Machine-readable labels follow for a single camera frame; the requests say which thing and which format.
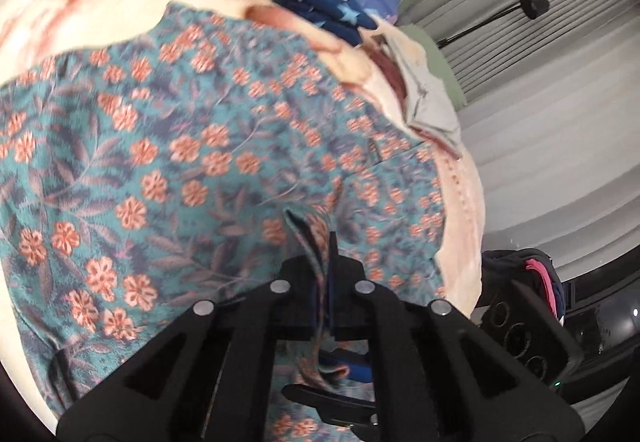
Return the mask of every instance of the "pink cloth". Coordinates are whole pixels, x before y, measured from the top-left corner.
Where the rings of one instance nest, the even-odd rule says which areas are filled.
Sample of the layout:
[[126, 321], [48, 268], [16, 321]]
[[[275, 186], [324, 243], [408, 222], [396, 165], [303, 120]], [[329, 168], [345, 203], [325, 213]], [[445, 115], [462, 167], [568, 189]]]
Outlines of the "pink cloth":
[[556, 296], [554, 295], [554, 289], [551, 286], [551, 278], [549, 278], [549, 273], [546, 271], [545, 266], [538, 260], [527, 260], [527, 269], [536, 271], [542, 277], [542, 281], [545, 283], [546, 301], [549, 304], [551, 312], [554, 313], [554, 317], [557, 318], [558, 312], [556, 311]]

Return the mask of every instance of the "floral fabric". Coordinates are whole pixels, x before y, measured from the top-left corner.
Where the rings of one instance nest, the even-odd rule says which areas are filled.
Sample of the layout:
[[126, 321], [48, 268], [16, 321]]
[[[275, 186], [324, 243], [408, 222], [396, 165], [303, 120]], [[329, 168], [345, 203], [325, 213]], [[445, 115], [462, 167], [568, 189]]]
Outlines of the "floral fabric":
[[[0, 89], [0, 255], [47, 404], [62, 414], [194, 301], [285, 259], [307, 254], [322, 283], [330, 230], [401, 298], [442, 295], [432, 148], [303, 38], [178, 4], [149, 33], [24, 72]], [[326, 385], [308, 345], [282, 350], [275, 392]], [[353, 440], [279, 393], [269, 419], [268, 440]]]

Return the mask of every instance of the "green cushion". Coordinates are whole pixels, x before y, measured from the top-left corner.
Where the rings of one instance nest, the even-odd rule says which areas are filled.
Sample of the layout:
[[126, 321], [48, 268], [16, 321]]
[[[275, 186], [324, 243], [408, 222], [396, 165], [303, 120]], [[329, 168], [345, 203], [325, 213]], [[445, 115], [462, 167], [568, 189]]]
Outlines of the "green cushion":
[[435, 76], [442, 79], [447, 96], [453, 103], [453, 108], [457, 111], [466, 105], [465, 93], [462, 92], [460, 84], [453, 74], [449, 63], [440, 52], [440, 49], [431, 39], [424, 29], [419, 28], [413, 24], [408, 26], [401, 26], [399, 28], [404, 34], [409, 36], [414, 42], [418, 42], [422, 45], [422, 48], [427, 53], [427, 61], [429, 63], [429, 71]]

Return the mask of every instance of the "black lamp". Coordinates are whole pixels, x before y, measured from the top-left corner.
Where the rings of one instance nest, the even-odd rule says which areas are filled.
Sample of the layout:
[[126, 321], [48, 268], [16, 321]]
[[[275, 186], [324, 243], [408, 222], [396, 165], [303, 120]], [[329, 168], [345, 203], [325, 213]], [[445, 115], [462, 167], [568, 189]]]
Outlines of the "black lamp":
[[549, 10], [549, 0], [520, 0], [520, 3], [516, 6], [512, 6], [507, 9], [501, 10], [499, 13], [495, 13], [494, 16], [491, 16], [484, 22], [480, 22], [478, 25], [473, 26], [472, 28], [466, 29], [466, 31], [459, 32], [455, 36], [451, 36], [451, 38], [445, 38], [444, 40], [440, 40], [438, 42], [438, 48], [442, 48], [445, 45], [452, 44], [456, 40], [459, 40], [463, 36], [466, 36], [470, 32], [474, 32], [476, 29], [480, 29], [491, 22], [494, 22], [498, 18], [502, 18], [518, 9], [522, 9], [522, 11], [531, 19], [535, 20], [540, 15], [544, 15]]

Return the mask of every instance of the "curtain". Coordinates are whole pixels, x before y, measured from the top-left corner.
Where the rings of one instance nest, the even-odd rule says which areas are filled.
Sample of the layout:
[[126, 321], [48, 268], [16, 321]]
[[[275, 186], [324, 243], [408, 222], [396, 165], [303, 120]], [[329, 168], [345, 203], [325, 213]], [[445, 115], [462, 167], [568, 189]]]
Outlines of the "curtain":
[[[436, 40], [516, 0], [407, 0], [403, 22]], [[442, 51], [470, 105], [483, 247], [538, 247], [561, 279], [640, 244], [640, 0], [550, 0]]]

